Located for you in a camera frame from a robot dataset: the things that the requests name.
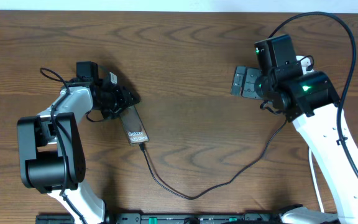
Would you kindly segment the bronze Galaxy smartphone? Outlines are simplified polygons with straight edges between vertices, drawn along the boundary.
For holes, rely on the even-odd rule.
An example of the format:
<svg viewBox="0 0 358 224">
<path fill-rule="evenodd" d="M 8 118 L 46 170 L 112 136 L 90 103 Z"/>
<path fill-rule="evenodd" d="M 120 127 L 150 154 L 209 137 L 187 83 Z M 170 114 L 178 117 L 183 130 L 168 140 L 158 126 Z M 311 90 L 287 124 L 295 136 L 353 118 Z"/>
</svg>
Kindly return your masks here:
<svg viewBox="0 0 358 224">
<path fill-rule="evenodd" d="M 126 108 L 119 117 L 131 145 L 149 141 L 149 135 L 134 105 Z"/>
</svg>

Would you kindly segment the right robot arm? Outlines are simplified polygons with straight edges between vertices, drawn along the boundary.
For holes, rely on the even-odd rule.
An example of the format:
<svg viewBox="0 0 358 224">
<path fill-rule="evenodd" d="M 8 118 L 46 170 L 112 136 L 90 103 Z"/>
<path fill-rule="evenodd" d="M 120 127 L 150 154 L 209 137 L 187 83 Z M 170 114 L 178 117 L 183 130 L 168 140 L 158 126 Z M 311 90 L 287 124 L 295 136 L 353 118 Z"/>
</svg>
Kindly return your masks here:
<svg viewBox="0 0 358 224">
<path fill-rule="evenodd" d="M 358 148 L 329 77 L 312 56 L 296 55 L 289 35 L 254 44 L 258 68 L 238 66 L 231 93 L 284 114 L 307 143 L 328 184 L 340 223 L 358 223 Z"/>
</svg>

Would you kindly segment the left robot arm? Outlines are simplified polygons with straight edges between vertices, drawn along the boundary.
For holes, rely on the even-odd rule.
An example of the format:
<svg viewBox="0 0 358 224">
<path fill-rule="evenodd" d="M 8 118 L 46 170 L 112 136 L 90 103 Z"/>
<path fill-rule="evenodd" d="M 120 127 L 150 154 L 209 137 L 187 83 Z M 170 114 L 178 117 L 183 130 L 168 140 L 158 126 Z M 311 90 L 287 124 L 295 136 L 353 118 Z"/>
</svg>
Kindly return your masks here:
<svg viewBox="0 0 358 224">
<path fill-rule="evenodd" d="M 17 122 L 22 183 L 60 202 L 74 223 L 116 221 L 85 180 L 78 124 L 92 111 L 100 111 L 103 120 L 116 119 L 139 103 L 113 72 L 100 78 L 99 69 L 95 62 L 77 62 L 76 76 L 66 80 L 49 68 L 40 68 L 44 77 L 62 83 L 60 94 L 46 110 Z"/>
</svg>

